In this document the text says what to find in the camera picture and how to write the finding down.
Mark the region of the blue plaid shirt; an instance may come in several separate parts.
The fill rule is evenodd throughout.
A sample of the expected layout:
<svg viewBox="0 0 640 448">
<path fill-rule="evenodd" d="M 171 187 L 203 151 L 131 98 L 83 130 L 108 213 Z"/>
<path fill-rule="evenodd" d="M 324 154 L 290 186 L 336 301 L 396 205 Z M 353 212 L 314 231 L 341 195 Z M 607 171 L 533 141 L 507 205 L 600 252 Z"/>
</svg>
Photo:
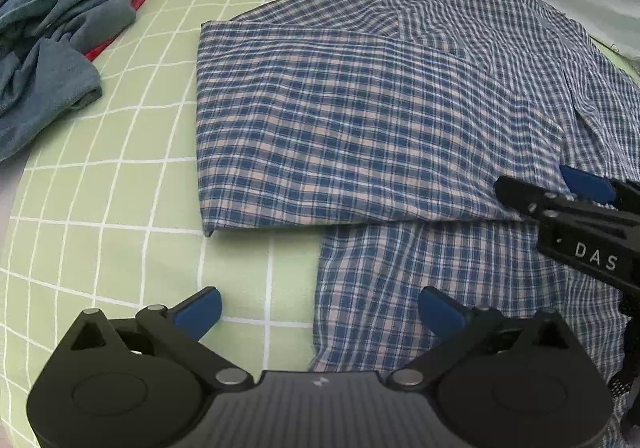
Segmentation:
<svg viewBox="0 0 640 448">
<path fill-rule="evenodd" d="M 198 42 L 204 231 L 321 226 L 317 371 L 405 364 L 434 343 L 434 286 L 511 316 L 557 309 L 605 376 L 620 294 L 544 257 L 502 175 L 639 175 L 639 88 L 541 0 L 280 0 Z"/>
</svg>

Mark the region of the green grid mat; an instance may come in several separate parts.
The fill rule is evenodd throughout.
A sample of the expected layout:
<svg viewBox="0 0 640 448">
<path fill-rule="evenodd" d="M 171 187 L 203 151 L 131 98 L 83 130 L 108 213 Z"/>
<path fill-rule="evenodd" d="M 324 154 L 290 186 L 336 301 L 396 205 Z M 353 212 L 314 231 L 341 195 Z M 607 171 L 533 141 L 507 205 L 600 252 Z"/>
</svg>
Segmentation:
<svg viewBox="0 0 640 448">
<path fill-rule="evenodd" d="M 202 23 L 275 0 L 146 0 L 96 59 L 103 94 L 49 127 L 18 183 L 1 250 L 1 427 L 14 447 L 36 438 L 32 384 L 81 309 L 127 318 L 207 285 L 224 301 L 206 345 L 253 373 L 399 366 L 432 341 L 414 298 L 434 285 L 524 316 L 559 307 L 605 376 L 620 368 L 626 320 L 617 292 L 535 250 L 501 260 L 507 223 L 435 250 L 429 229 L 397 252 L 395 272 L 325 283 L 321 228 L 205 236 L 195 163 L 195 63 Z"/>
</svg>

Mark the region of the blue denim garment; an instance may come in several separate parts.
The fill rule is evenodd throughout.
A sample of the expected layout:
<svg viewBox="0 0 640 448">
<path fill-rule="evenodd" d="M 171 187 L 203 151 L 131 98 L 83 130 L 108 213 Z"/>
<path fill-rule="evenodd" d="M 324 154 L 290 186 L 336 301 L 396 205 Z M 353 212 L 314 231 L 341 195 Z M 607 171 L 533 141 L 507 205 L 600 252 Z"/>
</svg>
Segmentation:
<svg viewBox="0 0 640 448">
<path fill-rule="evenodd" d="M 1 159 L 63 113 L 102 96 L 85 54 L 113 34 L 130 0 L 1 0 Z"/>
</svg>

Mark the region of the red garment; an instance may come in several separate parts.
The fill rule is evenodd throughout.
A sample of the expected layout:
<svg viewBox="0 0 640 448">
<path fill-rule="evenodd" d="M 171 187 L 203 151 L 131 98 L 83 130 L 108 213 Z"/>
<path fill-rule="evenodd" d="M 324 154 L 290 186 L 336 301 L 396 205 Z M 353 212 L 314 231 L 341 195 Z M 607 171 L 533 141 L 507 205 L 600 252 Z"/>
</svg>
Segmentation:
<svg viewBox="0 0 640 448">
<path fill-rule="evenodd" d="M 111 36 L 85 54 L 87 60 L 93 62 L 93 60 L 98 58 L 116 40 L 117 37 L 119 37 L 136 21 L 137 14 L 140 8 L 145 4 L 145 1 L 146 0 L 130 0 L 128 10 L 125 12 L 126 17 L 124 20 L 118 23 Z"/>
</svg>

